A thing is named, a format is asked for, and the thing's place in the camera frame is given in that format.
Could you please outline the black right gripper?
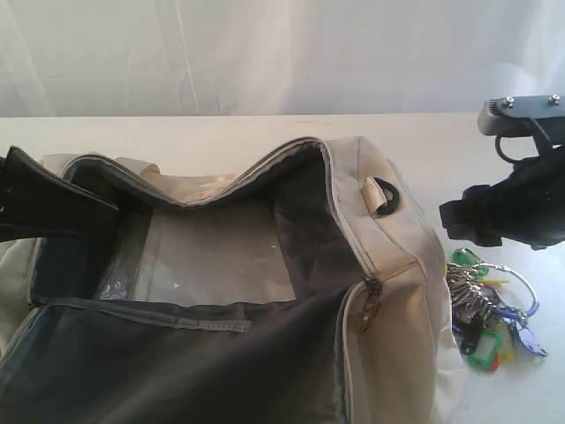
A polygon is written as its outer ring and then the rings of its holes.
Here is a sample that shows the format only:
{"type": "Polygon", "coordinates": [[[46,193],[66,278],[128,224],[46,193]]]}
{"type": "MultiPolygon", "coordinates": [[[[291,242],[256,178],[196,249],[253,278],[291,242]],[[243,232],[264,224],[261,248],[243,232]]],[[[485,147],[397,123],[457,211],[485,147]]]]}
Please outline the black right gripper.
{"type": "Polygon", "coordinates": [[[499,184],[473,185],[461,199],[441,204],[439,211],[450,239],[475,246],[502,246],[501,237],[534,250],[562,243],[564,147],[518,161],[499,184]]]}

